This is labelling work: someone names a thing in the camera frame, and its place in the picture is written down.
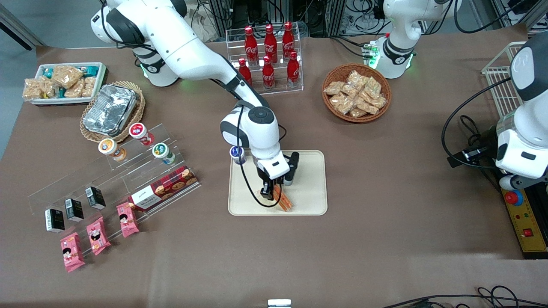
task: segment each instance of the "wicker basket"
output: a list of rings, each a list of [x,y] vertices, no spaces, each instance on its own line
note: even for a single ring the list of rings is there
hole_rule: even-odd
[[[327,88],[327,86],[329,86],[330,83],[334,81],[346,82],[346,79],[348,78],[348,75],[350,75],[350,72],[352,70],[356,70],[362,76],[374,77],[382,86],[381,94],[386,98],[386,105],[384,105],[384,107],[381,108],[379,110],[379,113],[377,113],[376,115],[368,114],[359,118],[353,118],[350,116],[343,115],[342,113],[335,110],[335,108],[331,105],[331,102],[329,102],[329,96],[323,91],[325,88]],[[323,85],[322,85],[322,97],[323,97],[323,102],[326,104],[326,107],[329,110],[331,110],[331,112],[335,114],[336,116],[338,116],[339,118],[347,120],[349,122],[353,122],[353,123],[365,123],[365,122],[373,121],[379,118],[386,112],[386,110],[390,106],[390,102],[392,101],[392,91],[390,91],[390,85],[388,84],[388,81],[386,80],[386,78],[384,78],[384,76],[381,75],[381,73],[379,73],[378,71],[364,64],[348,63],[348,64],[343,64],[341,66],[337,66],[336,68],[334,68],[327,74],[326,79],[323,81]]]
[[[90,141],[99,143],[101,142],[101,140],[105,138],[112,138],[116,142],[122,142],[125,138],[129,136],[129,130],[127,130],[126,128],[132,125],[133,123],[139,122],[142,118],[143,112],[145,111],[145,98],[142,95],[141,89],[135,83],[128,82],[128,81],[116,81],[116,82],[113,82],[112,84],[135,91],[139,95],[139,100],[135,104],[132,114],[129,117],[129,120],[125,123],[124,129],[120,133],[120,135],[116,137],[111,137],[111,136],[107,136],[99,133],[90,132],[84,127],[84,122],[83,122],[84,116],[91,109],[91,107],[95,103],[95,99],[97,98],[97,96],[93,97],[92,101],[85,108],[84,113],[82,114],[82,117],[80,118],[80,132],[82,132],[82,135],[84,135],[84,137]]]

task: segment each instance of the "clear acrylic stand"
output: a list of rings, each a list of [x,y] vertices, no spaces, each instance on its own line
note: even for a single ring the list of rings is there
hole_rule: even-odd
[[[257,40],[257,49],[259,51],[259,66],[250,66],[251,70],[251,79],[253,81],[253,88],[259,94],[273,94],[273,93],[283,93],[283,92],[293,92],[293,91],[302,91],[304,89],[304,77],[302,71],[302,52],[301,52],[301,38],[299,32],[299,25],[297,22],[293,23],[293,37],[295,38],[295,51],[297,52],[297,61],[299,62],[299,84],[295,88],[291,88],[287,83],[287,62],[283,60],[282,53],[282,37],[283,24],[274,24],[274,36],[276,37],[277,46],[278,46],[278,63],[272,64],[274,68],[274,75],[276,78],[276,87],[272,90],[266,91],[262,85],[262,67],[264,66],[264,61],[262,57],[265,56],[265,39],[266,28],[265,26],[253,27],[253,35]],[[246,49],[244,47],[244,40],[246,38],[246,33],[243,28],[241,29],[230,29],[226,30],[226,49],[228,60],[232,66],[236,69],[239,68],[238,59],[244,58],[247,59]]]
[[[169,149],[175,154],[175,163],[171,165],[164,164],[162,160],[156,159],[152,155],[153,145],[146,147],[139,140],[129,139],[121,145],[127,151],[127,157],[124,161],[116,162],[110,156],[101,156],[92,163],[28,197],[31,213],[40,218],[44,232],[47,232],[45,230],[44,211],[53,208],[63,212],[65,231],[52,233],[52,235],[57,234],[57,237],[61,240],[77,232],[84,256],[92,252],[86,227],[99,217],[103,217],[109,241],[121,235],[116,206],[126,202],[132,193],[137,192],[142,187],[185,165],[180,149],[175,144],[176,140],[163,124],[151,128],[149,132],[155,137],[153,144],[163,142],[168,145]],[[85,189],[90,186],[101,190],[106,203],[104,209],[98,210],[89,206]],[[147,212],[135,211],[138,224],[199,186],[200,183],[195,182]],[[65,200],[69,198],[82,202],[84,220],[76,222],[67,219]]]

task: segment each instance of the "red cookie box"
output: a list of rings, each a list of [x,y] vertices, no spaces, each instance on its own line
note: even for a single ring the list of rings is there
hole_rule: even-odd
[[[194,173],[182,166],[134,193],[128,202],[135,205],[135,209],[146,212],[197,181]]]

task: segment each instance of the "white tray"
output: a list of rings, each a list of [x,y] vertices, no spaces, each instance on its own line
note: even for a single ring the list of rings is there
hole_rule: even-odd
[[[289,212],[284,212],[280,206],[265,208],[257,204],[247,188],[240,166],[230,160],[230,214],[234,216],[319,216],[325,214],[327,212],[327,185],[323,153],[318,150],[283,151],[287,156],[290,156],[292,152],[299,153],[299,166],[293,185],[282,186],[282,190],[293,203],[293,208]],[[243,167],[249,184],[259,201],[263,204],[274,204],[275,200],[268,201],[260,196],[262,180],[257,175],[257,168],[248,151],[246,151],[246,162]]]
[[[87,98],[55,98],[55,99],[33,99],[30,102],[37,106],[64,106],[64,105],[87,105],[92,101],[92,98],[97,95],[101,89],[103,79],[105,78],[106,66],[101,62],[80,62],[80,63],[57,63],[57,64],[42,64],[36,71],[35,79],[44,74],[45,69],[50,69],[56,65],[69,65],[69,66],[98,66],[99,70],[95,79],[95,85],[93,86],[93,92],[90,97]]]

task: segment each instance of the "red bottle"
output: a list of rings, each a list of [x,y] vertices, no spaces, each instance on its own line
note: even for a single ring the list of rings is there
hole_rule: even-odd
[[[263,60],[265,61],[265,65],[262,67],[262,84],[265,90],[269,91],[276,86],[276,78],[274,77],[274,68],[270,63],[270,57],[265,55]]]
[[[265,54],[270,58],[272,63],[278,63],[278,43],[274,36],[274,26],[266,25],[265,36]]]
[[[246,48],[247,60],[249,66],[259,66],[259,51],[257,50],[257,40],[253,36],[253,28],[246,27],[246,40],[244,41]]]
[[[246,66],[246,60],[244,58],[238,59],[238,62],[240,63],[239,72],[242,74],[243,78],[247,81],[250,87],[253,86],[253,82],[251,81],[251,71]]]
[[[289,53],[289,62],[287,63],[287,85],[290,88],[296,88],[299,85],[299,62],[297,61],[297,52]]]
[[[284,24],[286,31],[283,33],[282,37],[282,49],[283,49],[283,60],[285,62],[289,61],[289,56],[292,51],[295,50],[295,38],[293,37],[293,24],[291,21],[286,21]]]

